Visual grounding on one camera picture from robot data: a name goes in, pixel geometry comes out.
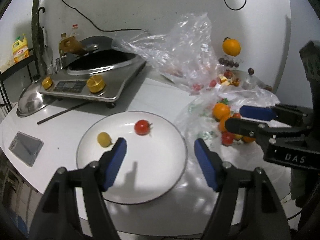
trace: bag of fruit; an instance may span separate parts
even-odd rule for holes
[[[212,91],[198,96],[190,103],[180,113],[175,124],[186,140],[189,156],[194,157],[194,141],[202,138],[209,149],[217,152],[222,160],[250,170],[270,163],[262,161],[262,150],[254,139],[227,132],[225,121],[231,116],[241,118],[239,109],[243,105],[267,107],[276,103],[279,103],[276,95],[259,87],[244,90],[241,87],[217,85]],[[269,125],[287,126],[274,120]]]
[[[217,80],[219,64],[211,46],[207,14],[182,15],[168,34],[141,31],[118,34],[112,48],[140,55],[178,87],[191,93],[205,91]]]

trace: gold knob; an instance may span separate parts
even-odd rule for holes
[[[51,77],[46,77],[43,81],[42,81],[42,83],[41,83],[41,85],[43,86],[43,88],[44,89],[48,89],[49,87],[51,87],[52,86],[52,79],[51,79]]]
[[[98,93],[106,86],[101,75],[94,75],[87,80],[87,87],[91,93]]]

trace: blue gripper pad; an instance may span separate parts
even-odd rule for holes
[[[105,190],[108,190],[109,187],[113,186],[126,152],[127,141],[123,138],[119,138],[112,150],[107,152],[107,154],[111,154],[113,157],[105,171],[106,180],[103,184]]]
[[[242,106],[240,108],[240,114],[242,117],[263,121],[271,121],[277,117],[276,113],[271,108],[257,106]]]
[[[210,151],[202,139],[195,140],[194,151],[208,186],[215,192],[220,192],[225,173],[219,155]]]

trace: white plate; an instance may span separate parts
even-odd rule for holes
[[[141,119],[152,123],[148,135],[134,132],[134,124]],[[123,137],[128,147],[113,186],[103,193],[106,200],[120,204],[148,202],[168,192],[180,179],[187,160],[186,146],[179,131],[166,119],[135,111],[103,118],[87,130],[79,143],[79,169],[112,148],[98,144],[100,132],[107,132],[113,143]]]

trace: smartphone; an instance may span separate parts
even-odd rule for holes
[[[32,167],[43,146],[43,141],[22,132],[17,132],[9,146],[9,150]]]

